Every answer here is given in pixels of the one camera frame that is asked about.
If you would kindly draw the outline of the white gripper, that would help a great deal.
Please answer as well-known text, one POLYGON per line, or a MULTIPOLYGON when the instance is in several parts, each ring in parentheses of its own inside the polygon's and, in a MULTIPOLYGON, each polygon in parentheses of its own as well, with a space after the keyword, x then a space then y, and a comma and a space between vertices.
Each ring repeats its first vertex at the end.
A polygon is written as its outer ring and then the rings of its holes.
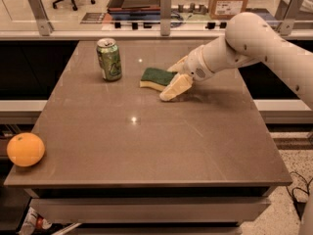
POLYGON ((204 46, 201 45, 194 49, 167 69, 170 72, 178 73, 159 94, 162 101, 170 101, 189 90, 193 85, 193 80, 204 81, 214 76, 214 72, 204 61, 203 48, 204 46))

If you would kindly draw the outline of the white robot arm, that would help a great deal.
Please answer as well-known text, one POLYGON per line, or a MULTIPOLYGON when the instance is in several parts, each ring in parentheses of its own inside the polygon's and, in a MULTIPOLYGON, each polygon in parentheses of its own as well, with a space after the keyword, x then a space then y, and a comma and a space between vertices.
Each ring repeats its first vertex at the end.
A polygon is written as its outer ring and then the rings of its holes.
MULTIPOLYGON (((195 81, 213 77, 225 69, 262 63, 299 99, 313 104, 313 53, 287 42, 262 18, 244 12, 232 17, 225 33, 192 50, 169 69, 178 75, 161 92, 169 101, 187 91, 195 81)), ((287 195, 278 189, 274 203, 254 221, 242 225, 243 235, 312 235, 312 204, 302 218, 296 216, 287 195)))

